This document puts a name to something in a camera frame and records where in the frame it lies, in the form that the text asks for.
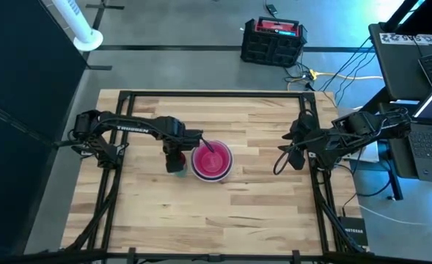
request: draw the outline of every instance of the butcher block tabletop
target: butcher block tabletop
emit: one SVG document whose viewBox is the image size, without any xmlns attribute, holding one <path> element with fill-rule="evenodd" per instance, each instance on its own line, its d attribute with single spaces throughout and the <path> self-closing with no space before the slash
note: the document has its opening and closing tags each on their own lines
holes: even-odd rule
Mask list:
<svg viewBox="0 0 432 264">
<path fill-rule="evenodd" d="M 97 109 L 114 112 L 119 93 L 102 90 Z M 330 128 L 337 110 L 325 94 L 315 93 L 315 97 L 321 127 Z M 204 92 L 200 97 L 136 97 L 133 116 L 171 115 L 189 129 L 203 129 L 206 140 L 229 146 L 234 166 L 220 183 L 201 181 L 190 169 L 187 177 L 175 177 L 166 173 L 161 141 L 129 133 L 109 251 L 136 247 L 139 253 L 289 255 L 299 250 L 321 255 L 309 167 L 296 171 L 286 166 L 277 176 L 272 172 L 282 154 L 277 146 L 290 143 L 281 136 L 298 113 L 297 98 L 263 98 L 263 92 L 259 98 L 209 98 Z M 101 175 L 94 158 L 82 161 L 63 246 L 70 245 L 92 218 Z M 341 167 L 332 171 L 331 182 L 340 212 L 356 191 L 354 182 Z M 356 198 L 345 210 L 348 216 L 361 217 Z M 327 218 L 325 222 L 334 250 L 332 229 Z"/>
</svg>

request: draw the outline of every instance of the black crate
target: black crate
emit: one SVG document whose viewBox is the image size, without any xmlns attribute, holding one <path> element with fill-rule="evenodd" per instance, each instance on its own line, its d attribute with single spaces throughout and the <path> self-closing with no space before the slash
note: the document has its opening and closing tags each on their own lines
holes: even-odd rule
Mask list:
<svg viewBox="0 0 432 264">
<path fill-rule="evenodd" d="M 292 23 L 298 26 L 298 21 L 273 18 L 259 18 L 278 23 Z M 245 23 L 244 42 L 241 58 L 244 62 L 280 67 L 292 67 L 296 64 L 302 48 L 307 43 L 307 30 L 300 25 L 298 36 L 256 32 L 254 19 Z"/>
</svg>

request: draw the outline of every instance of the red cup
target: red cup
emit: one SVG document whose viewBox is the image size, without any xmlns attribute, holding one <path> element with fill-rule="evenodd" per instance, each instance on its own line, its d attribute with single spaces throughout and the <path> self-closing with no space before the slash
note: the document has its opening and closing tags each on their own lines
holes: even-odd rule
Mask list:
<svg viewBox="0 0 432 264">
<path fill-rule="evenodd" d="M 229 147 L 220 142 L 208 142 L 213 148 L 212 153 L 205 144 L 201 144 L 191 154 L 191 168 L 201 180 L 216 182 L 224 179 L 230 173 L 233 165 L 233 155 Z"/>
</svg>

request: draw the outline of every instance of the laptop keyboard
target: laptop keyboard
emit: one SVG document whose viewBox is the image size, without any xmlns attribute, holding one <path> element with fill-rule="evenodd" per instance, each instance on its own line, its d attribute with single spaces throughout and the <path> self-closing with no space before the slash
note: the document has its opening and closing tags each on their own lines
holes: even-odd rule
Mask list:
<svg viewBox="0 0 432 264">
<path fill-rule="evenodd" d="M 432 133 L 411 132 L 409 138 L 416 157 L 432 158 Z"/>
</svg>

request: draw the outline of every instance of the white cable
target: white cable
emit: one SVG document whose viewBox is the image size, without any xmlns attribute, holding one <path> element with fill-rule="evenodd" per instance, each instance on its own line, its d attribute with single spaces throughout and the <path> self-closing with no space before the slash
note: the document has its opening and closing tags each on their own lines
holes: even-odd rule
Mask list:
<svg viewBox="0 0 432 264">
<path fill-rule="evenodd" d="M 384 215 L 382 215 L 380 213 L 377 213 L 375 211 L 372 211 L 371 209 L 366 208 L 366 207 L 364 207 L 362 205 L 359 205 L 359 206 L 360 206 L 360 208 L 362 208 L 362 209 L 364 209 L 364 210 L 366 210 L 368 212 L 371 212 L 371 213 L 375 214 L 376 216 L 380 216 L 380 217 L 383 217 L 385 219 L 388 219 L 390 221 L 394 221 L 394 222 L 397 222 L 397 223 L 400 223 L 400 224 L 411 224 L 411 225 L 419 225 L 419 226 L 432 226 L 432 223 L 414 223 L 414 222 L 408 222 L 408 221 L 400 221 L 400 220 L 393 219 L 393 218 L 388 217 L 388 216 L 384 216 Z"/>
</svg>

